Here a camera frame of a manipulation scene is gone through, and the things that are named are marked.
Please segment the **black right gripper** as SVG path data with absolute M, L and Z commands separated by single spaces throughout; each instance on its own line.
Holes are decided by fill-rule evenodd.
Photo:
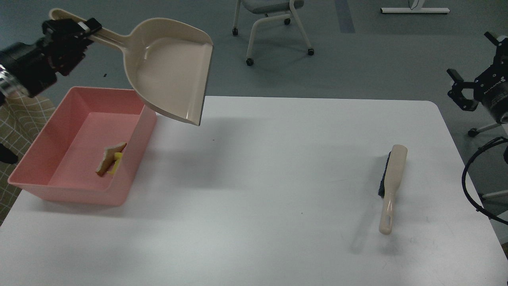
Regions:
M 474 81 L 464 81 L 455 69 L 447 69 L 452 78 L 448 97 L 465 112 L 474 112 L 481 103 L 499 124 L 508 122 L 508 38 L 489 31 L 484 36 L 495 45 L 493 62 Z M 464 96 L 464 89 L 473 89 L 473 99 Z

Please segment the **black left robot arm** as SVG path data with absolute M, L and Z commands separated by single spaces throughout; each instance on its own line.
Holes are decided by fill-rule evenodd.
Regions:
M 2 49 L 1 103 L 15 96 L 34 98 L 53 86 L 58 74 L 69 76 L 85 58 L 91 36 L 102 28 L 95 18 L 47 20 L 35 43 L 16 42 Z

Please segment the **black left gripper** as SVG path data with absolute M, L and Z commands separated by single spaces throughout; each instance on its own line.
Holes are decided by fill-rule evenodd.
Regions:
M 44 38 L 33 44 L 16 42 L 0 52 L 1 94 L 34 98 L 54 85 L 56 73 L 69 76 L 85 58 L 91 36 L 102 30 L 95 18 L 47 20 Z

